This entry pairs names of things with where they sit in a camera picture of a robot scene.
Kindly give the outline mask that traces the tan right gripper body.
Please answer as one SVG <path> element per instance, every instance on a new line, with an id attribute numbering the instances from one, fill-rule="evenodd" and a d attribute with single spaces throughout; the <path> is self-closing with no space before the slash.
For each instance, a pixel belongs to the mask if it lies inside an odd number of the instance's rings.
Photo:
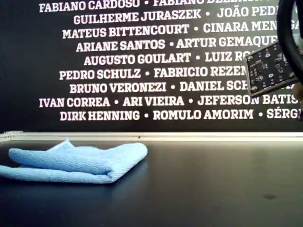
<path id="1" fill-rule="evenodd" d="M 300 102 L 301 110 L 299 118 L 303 117 L 303 85 L 301 83 L 296 83 L 293 87 L 293 95 Z"/>

